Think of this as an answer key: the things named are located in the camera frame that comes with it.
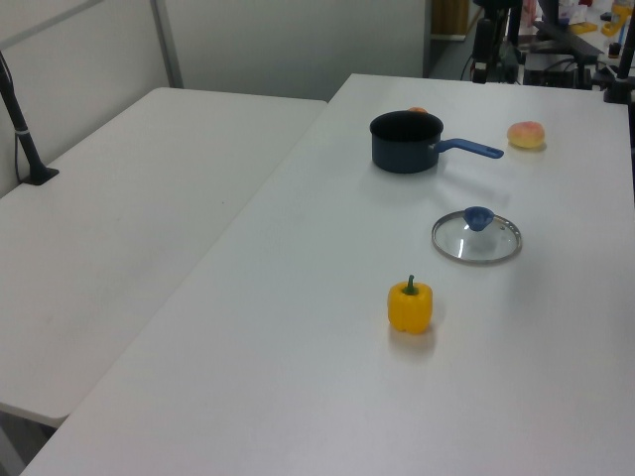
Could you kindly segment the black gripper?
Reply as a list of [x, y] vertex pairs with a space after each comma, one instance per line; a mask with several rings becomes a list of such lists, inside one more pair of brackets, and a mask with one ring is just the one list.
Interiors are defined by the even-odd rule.
[[492, 62], [495, 50], [496, 23], [487, 18], [481, 18], [476, 24], [474, 44], [472, 49], [472, 82], [486, 82], [488, 64]]

